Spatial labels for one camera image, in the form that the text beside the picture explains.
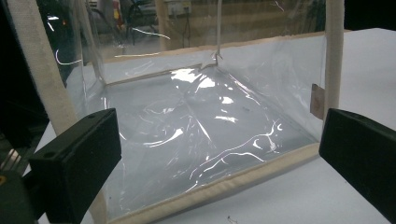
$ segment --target clear plastic sheet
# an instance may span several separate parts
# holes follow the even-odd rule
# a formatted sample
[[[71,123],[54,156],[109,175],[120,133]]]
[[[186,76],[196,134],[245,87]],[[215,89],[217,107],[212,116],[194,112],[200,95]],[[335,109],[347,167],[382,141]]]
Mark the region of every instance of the clear plastic sheet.
[[[318,142],[324,1],[50,2],[37,0],[76,113],[117,109],[109,219]],[[70,37],[51,40],[50,16]]]

